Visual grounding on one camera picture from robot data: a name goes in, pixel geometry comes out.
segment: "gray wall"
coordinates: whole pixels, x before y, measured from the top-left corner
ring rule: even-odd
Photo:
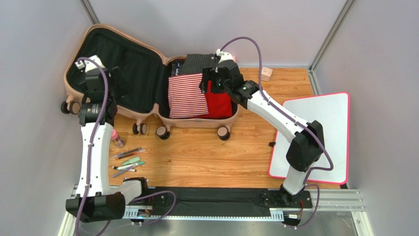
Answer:
[[[237,36],[254,38],[267,66],[309,66],[345,0],[90,0],[101,23],[165,56],[213,53]],[[228,48],[240,66],[258,63],[250,42]]]
[[[80,174],[63,74],[90,25],[77,0],[0,3],[0,235],[57,235]]]
[[[419,1],[359,0],[316,71],[351,94],[349,183],[378,236],[417,235]]]

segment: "suitcase lid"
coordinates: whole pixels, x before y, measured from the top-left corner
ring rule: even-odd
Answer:
[[[85,93],[85,73],[74,62],[79,57],[97,55],[103,65],[112,69],[118,66],[123,79],[134,90],[118,100],[118,105],[147,114],[162,95],[158,90],[161,78],[168,77],[166,57],[155,48],[104,24],[93,25],[86,32],[73,60],[66,71],[66,81],[76,91]]]

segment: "red cloth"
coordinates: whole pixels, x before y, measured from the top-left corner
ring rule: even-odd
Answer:
[[[231,106],[231,98],[226,93],[210,92],[211,81],[208,82],[208,92],[205,93],[207,98],[208,111],[207,115],[196,118],[207,119],[226,119],[233,116],[233,108]]]

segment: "pen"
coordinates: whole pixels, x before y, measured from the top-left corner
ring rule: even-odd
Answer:
[[[138,154],[138,153],[141,153],[141,152],[145,152],[145,150],[144,150],[144,149],[142,149],[142,150],[139,150],[139,151],[136,151],[136,152],[128,153],[128,154],[126,154],[126,155],[123,155],[123,156],[120,156],[120,157],[116,157],[115,159],[116,159],[116,160],[120,160],[120,159],[123,159],[123,158],[129,157],[129,156],[133,156],[133,155]]]
[[[112,178],[115,178],[115,177],[117,177],[117,176],[119,176],[119,175],[122,175],[123,173],[125,173],[125,172],[127,172],[127,171],[129,171],[129,170],[131,170],[131,169],[133,169],[133,168],[135,168],[136,166],[138,166],[138,163],[135,163],[135,164],[133,164],[132,166],[130,166],[130,167],[126,168],[126,169],[123,169],[123,170],[119,171],[119,172],[118,172],[118,173],[116,173],[116,174],[113,174],[113,175],[112,175]]]
[[[113,155],[113,156],[111,156],[111,158],[117,158],[117,157],[127,155],[129,153],[132,153],[132,152],[135,152],[135,151],[138,151],[138,150],[141,150],[141,147],[138,147],[138,148],[135,148],[133,150],[129,150],[129,151],[126,151],[126,152],[123,152],[123,153],[120,153],[120,154]]]

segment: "striped shirt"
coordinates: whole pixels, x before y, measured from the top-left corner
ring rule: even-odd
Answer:
[[[202,73],[169,77],[170,118],[191,118],[207,115],[208,105],[199,84]]]

